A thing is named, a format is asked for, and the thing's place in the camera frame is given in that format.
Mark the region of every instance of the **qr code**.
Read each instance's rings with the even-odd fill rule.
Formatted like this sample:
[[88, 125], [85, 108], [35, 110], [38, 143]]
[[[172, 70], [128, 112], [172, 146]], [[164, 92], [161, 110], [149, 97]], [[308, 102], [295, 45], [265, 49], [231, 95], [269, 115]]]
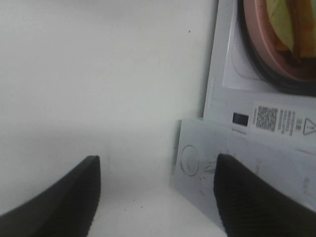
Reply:
[[274, 132], [277, 123], [277, 109], [269, 107], [258, 107], [256, 127]]

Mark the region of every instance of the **sticker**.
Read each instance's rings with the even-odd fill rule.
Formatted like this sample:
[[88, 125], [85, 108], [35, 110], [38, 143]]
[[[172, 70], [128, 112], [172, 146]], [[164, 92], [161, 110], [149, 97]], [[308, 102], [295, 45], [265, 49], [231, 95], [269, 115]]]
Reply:
[[255, 101], [250, 128], [316, 141], [316, 111]]

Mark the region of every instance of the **black object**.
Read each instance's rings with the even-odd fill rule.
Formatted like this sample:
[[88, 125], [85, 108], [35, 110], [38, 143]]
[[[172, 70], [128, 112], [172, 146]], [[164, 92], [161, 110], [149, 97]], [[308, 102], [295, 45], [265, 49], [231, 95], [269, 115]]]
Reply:
[[249, 120], [248, 115], [242, 115], [242, 114], [238, 114], [238, 113], [234, 113], [234, 115], [233, 115], [233, 123], [247, 127], [248, 120]]
[[259, 72], [261, 78], [266, 80], [269, 84], [275, 87], [277, 90], [294, 95], [307, 95], [316, 96], [316, 82], [315, 81], [296, 81], [291, 78], [282, 76], [277, 72], [273, 71], [269, 66], [267, 66], [263, 60], [260, 58], [256, 52], [246, 25], [246, 19], [243, 8], [243, 1], [238, 0], [238, 20], [241, 30], [241, 35], [244, 43], [244, 49], [248, 54], [248, 57], [254, 66], [254, 68]]
[[214, 194], [229, 237], [315, 237], [316, 213], [283, 195], [230, 155], [219, 155]]
[[0, 216], [0, 236], [86, 237], [100, 189], [100, 158], [86, 157], [49, 189]]

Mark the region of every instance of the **warning triangle symbol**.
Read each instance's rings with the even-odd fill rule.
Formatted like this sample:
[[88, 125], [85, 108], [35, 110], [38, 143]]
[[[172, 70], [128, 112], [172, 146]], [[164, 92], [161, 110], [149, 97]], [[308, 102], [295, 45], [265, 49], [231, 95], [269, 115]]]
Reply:
[[309, 135], [316, 132], [316, 124], [312, 122], [309, 118], [305, 119], [304, 125], [304, 135]]

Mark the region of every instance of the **white wall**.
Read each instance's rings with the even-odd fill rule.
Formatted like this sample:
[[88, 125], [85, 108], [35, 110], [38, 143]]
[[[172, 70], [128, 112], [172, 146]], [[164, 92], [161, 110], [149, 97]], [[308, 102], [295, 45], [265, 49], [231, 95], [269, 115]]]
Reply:
[[1, 0], [0, 214], [98, 154], [91, 236], [175, 234], [164, 187], [179, 120], [202, 116], [215, 15], [216, 0]]

